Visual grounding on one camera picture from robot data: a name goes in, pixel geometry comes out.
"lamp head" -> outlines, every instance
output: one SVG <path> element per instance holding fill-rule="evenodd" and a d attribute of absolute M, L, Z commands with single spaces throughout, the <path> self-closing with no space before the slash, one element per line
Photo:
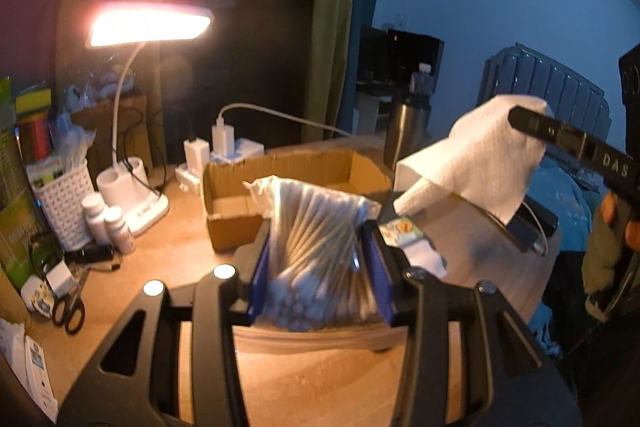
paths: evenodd
<path fill-rule="evenodd" d="M 212 20 L 211 10 L 196 6 L 109 2 L 94 19 L 87 47 L 194 39 Z"/>

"tufted headboard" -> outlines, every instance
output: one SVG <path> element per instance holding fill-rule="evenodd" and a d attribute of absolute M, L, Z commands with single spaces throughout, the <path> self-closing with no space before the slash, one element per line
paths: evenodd
<path fill-rule="evenodd" d="M 567 121 L 601 140 L 607 139 L 611 119 L 604 91 L 552 58 L 518 42 L 488 61 L 478 105 L 496 94 L 531 94 L 544 98 L 558 120 Z M 547 152 L 568 172 L 579 163 L 562 151 Z"/>

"desk lamp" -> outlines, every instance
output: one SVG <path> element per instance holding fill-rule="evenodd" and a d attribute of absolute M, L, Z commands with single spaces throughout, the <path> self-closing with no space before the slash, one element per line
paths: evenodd
<path fill-rule="evenodd" d="M 122 84 L 136 55 L 150 41 L 194 39 L 213 20 L 209 9 L 162 3 L 110 2 L 104 4 L 94 20 L 87 47 L 97 48 L 135 44 L 120 74 L 113 99 L 111 157 L 113 164 L 96 179 L 98 190 L 109 206 L 120 206 L 134 235 L 139 235 L 169 211 L 169 200 L 154 192 L 142 159 L 132 156 L 118 162 L 118 107 Z"/>

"green curtain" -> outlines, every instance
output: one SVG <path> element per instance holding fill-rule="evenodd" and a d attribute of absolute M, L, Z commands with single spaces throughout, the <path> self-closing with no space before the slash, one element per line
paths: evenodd
<path fill-rule="evenodd" d="M 352 0 L 314 0 L 311 58 L 305 91 L 305 118 L 334 125 L 340 108 L 349 45 Z M 322 139 L 306 126 L 304 141 Z"/>

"lamp base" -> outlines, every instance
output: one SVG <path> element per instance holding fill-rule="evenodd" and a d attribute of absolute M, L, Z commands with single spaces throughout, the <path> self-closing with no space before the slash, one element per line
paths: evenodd
<path fill-rule="evenodd" d="M 122 208 L 133 235 L 140 235 L 169 212 L 169 199 L 149 190 L 145 166 L 136 156 L 129 158 L 133 174 L 123 162 L 105 169 L 96 179 L 98 190 L 108 206 Z"/>

